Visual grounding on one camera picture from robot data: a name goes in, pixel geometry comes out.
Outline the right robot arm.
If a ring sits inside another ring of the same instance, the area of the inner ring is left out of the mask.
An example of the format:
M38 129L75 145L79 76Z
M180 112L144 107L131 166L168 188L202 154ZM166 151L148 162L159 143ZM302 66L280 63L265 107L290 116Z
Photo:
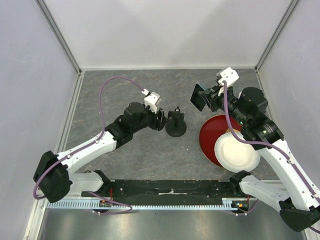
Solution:
M190 100L199 111L205 107L224 111L203 124L199 142L209 160L233 172L234 193L269 205L296 232L318 232L320 189L295 159L281 130L266 116L268 101L263 92L246 87L235 96L232 87L223 91L220 85L205 88L197 83ZM261 158L272 167L284 190L252 175Z

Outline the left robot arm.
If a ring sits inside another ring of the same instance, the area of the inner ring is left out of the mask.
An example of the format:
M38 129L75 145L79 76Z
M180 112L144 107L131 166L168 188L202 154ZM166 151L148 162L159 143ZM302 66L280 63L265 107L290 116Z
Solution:
M109 183L100 170L79 173L78 170L99 156L112 152L133 139L134 133L144 129L161 131L168 122L163 109L152 112L149 106L132 102L122 115L92 139L64 152L45 152L33 176L35 189L50 203L67 195L97 192Z

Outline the black phone stand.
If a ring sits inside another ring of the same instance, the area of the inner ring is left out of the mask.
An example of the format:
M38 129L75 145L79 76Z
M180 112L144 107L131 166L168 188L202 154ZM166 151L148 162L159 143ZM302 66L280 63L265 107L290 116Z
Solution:
M184 121L185 114L181 112L177 106L174 110L168 112L168 121L165 125L165 130L171 137L181 137L187 131L187 125Z

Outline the black smartphone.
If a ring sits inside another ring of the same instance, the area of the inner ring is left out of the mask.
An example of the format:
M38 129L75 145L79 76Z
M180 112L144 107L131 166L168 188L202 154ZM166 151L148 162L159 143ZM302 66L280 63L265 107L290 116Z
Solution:
M199 112L202 112L206 106L206 103L205 99L199 96L200 90L208 90L208 88L206 88L202 83L196 82L190 98L190 102L196 107Z

